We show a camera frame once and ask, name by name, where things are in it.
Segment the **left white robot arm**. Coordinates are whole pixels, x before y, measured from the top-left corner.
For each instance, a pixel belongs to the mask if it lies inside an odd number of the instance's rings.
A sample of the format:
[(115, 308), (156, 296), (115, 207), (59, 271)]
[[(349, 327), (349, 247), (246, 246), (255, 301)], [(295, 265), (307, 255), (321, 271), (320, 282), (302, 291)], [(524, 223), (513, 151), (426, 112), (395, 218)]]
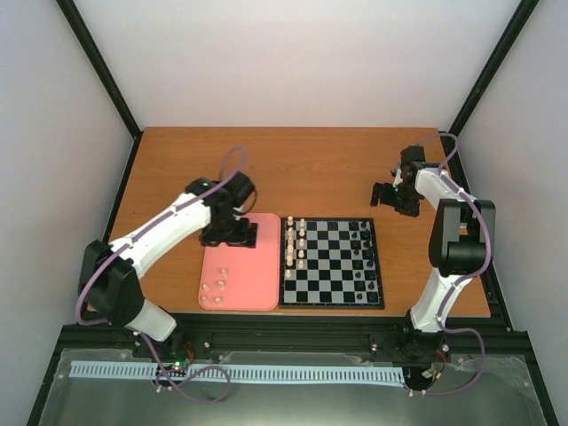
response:
[(91, 242), (83, 253), (76, 322), (126, 327), (151, 338), (163, 356), (177, 356), (185, 336), (173, 316), (144, 297), (140, 280), (194, 233), (204, 247), (255, 247), (257, 225), (242, 211), (254, 194), (254, 184), (241, 172), (221, 181), (200, 177), (134, 232), (109, 243)]

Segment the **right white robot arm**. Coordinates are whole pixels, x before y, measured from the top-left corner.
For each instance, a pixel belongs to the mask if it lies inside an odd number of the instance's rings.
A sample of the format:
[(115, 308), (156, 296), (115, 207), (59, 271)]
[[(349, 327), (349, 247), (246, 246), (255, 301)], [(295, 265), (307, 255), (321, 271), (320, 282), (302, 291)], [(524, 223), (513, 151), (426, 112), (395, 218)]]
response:
[(391, 172), (391, 183), (375, 183), (371, 206), (387, 205), (417, 217), (425, 200), (436, 210), (428, 248), (432, 270), (419, 301), (409, 310), (396, 347), (408, 360), (431, 355), (438, 334), (463, 289), (493, 260), (496, 207), (458, 186), (439, 163), (427, 162), (422, 146), (408, 146)]

